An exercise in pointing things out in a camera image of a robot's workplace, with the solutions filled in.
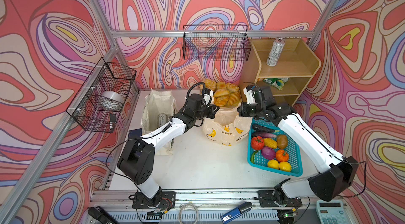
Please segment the translucent beige plastic bag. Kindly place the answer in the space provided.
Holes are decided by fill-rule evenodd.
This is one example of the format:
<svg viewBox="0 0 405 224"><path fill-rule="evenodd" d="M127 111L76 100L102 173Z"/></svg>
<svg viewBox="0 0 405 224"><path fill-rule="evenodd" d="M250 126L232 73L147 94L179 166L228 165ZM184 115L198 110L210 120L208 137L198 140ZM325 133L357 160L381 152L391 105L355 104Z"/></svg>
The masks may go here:
<svg viewBox="0 0 405 224"><path fill-rule="evenodd" d="M249 135L252 118L239 116L237 108L220 109L213 119L205 118L202 131L207 139L232 146Z"/></svg>

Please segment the white energy drink can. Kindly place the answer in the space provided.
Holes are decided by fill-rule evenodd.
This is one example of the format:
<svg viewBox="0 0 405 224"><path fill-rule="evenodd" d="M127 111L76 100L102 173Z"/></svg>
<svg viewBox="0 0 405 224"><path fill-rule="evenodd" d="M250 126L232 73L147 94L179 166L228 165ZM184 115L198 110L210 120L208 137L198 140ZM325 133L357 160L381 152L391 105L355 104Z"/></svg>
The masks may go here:
<svg viewBox="0 0 405 224"><path fill-rule="evenodd" d="M161 127L165 124L167 124L169 121L169 115L166 113L160 113L158 115L158 127Z"/></svg>

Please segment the white canvas tote bag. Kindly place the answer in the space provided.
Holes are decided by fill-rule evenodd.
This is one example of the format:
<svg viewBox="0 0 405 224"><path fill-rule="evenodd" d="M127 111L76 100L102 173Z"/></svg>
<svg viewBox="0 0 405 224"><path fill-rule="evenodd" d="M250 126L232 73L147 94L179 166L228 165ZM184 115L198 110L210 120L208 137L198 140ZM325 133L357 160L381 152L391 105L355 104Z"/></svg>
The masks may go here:
<svg viewBox="0 0 405 224"><path fill-rule="evenodd" d="M151 90L145 101L141 119L142 134L151 133L168 123L176 113L176 100L172 91Z"/></svg>

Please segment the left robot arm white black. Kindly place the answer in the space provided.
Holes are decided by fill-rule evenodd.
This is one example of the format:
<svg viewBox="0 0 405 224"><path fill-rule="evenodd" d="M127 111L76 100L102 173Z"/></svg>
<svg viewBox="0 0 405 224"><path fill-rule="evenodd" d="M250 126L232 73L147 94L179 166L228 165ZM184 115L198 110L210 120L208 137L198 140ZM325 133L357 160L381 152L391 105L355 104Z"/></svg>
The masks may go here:
<svg viewBox="0 0 405 224"><path fill-rule="evenodd" d="M129 138L121 152L117 168L129 178L149 201L161 199L161 186L151 177L155 153L205 118L213 119L219 107L212 104L214 92L204 82L194 84L186 94L183 107L169 121L149 134Z"/></svg>

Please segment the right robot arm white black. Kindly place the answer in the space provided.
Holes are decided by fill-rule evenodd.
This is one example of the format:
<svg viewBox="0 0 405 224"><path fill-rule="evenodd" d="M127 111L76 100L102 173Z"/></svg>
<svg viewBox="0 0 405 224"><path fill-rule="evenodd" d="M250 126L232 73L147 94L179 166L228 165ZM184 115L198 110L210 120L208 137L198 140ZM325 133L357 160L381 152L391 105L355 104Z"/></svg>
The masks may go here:
<svg viewBox="0 0 405 224"><path fill-rule="evenodd" d="M262 119L285 132L311 159L317 173L298 180L286 179L275 186L275 201L318 197L331 201L348 189L354 181L359 162L344 157L323 141L286 102L276 103L268 86L248 85L243 90L246 101L237 109L242 117Z"/></svg>

